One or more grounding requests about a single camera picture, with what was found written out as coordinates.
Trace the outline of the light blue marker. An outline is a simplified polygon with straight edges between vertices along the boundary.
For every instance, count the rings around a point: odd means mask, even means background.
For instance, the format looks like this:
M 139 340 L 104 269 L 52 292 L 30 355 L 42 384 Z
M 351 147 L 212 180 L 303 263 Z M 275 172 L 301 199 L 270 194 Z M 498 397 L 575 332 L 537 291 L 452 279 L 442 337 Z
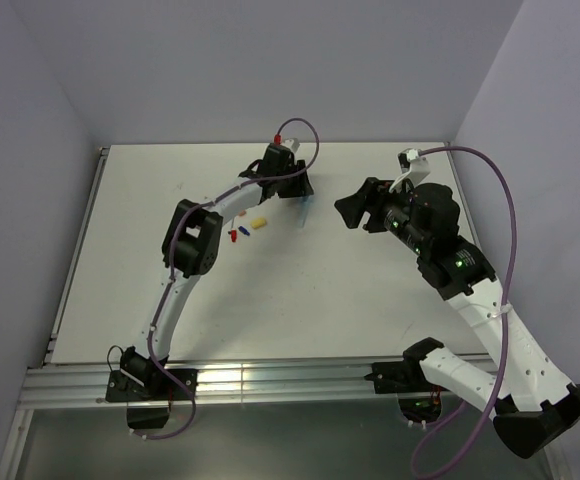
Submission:
M 301 207 L 298 218 L 298 227 L 300 229 L 303 229 L 306 225 L 310 207 L 313 203 L 313 200 L 314 200 L 313 196 L 305 196 L 301 201 Z

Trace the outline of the yellow marker cap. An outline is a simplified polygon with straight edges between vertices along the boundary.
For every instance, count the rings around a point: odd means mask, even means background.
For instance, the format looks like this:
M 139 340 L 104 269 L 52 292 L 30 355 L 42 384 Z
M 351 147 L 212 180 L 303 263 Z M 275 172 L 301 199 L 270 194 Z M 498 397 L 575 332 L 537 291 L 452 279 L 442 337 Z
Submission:
M 267 220 L 264 217 L 258 217 L 250 222 L 253 229 L 260 229 L 267 225 Z

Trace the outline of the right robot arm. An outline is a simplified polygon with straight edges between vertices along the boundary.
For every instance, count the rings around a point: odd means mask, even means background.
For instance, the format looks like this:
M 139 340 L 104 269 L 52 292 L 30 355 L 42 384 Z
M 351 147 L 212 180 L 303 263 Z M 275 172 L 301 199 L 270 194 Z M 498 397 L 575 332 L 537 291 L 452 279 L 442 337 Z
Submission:
M 391 189 L 367 178 L 334 204 L 345 225 L 389 232 L 411 249 L 423 279 L 475 333 L 503 371 L 489 417 L 515 455 L 528 459 L 580 420 L 580 384 L 538 345 L 512 306 L 479 248 L 459 233 L 460 207 L 452 190 L 405 180 Z

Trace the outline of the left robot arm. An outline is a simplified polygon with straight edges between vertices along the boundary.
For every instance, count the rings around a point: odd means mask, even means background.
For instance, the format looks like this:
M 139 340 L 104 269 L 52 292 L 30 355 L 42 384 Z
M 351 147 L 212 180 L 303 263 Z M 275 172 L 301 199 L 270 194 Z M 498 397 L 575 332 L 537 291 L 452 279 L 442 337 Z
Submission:
M 163 293 L 140 339 L 123 351 L 120 373 L 142 399 L 153 399 L 165 386 L 165 365 L 172 337 L 184 306 L 201 277 L 218 258 L 224 225 L 268 199 L 300 198 L 314 193 L 307 164 L 298 160 L 297 139 L 277 136 L 263 157 L 252 162 L 235 181 L 213 199 L 180 201 L 162 243 Z

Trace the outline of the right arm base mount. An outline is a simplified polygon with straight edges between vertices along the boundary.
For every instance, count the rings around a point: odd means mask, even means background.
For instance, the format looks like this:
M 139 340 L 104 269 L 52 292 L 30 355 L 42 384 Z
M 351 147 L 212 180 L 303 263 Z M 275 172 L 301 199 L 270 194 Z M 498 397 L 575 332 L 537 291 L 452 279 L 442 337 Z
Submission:
M 364 380 L 371 382 L 377 395 L 395 395 L 404 422 L 423 430 L 431 428 L 443 411 L 445 388 L 432 384 L 408 361 L 375 362 Z

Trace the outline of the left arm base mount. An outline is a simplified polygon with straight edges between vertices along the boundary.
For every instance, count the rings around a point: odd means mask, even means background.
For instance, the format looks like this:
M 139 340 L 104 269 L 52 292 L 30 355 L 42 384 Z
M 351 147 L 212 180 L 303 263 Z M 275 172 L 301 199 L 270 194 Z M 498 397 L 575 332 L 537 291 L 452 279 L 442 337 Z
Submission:
M 180 387 L 162 372 L 150 387 L 144 387 L 120 370 L 110 373 L 105 401 L 126 404 L 126 421 L 134 430 L 157 430 L 169 420 L 174 401 L 188 401 Z

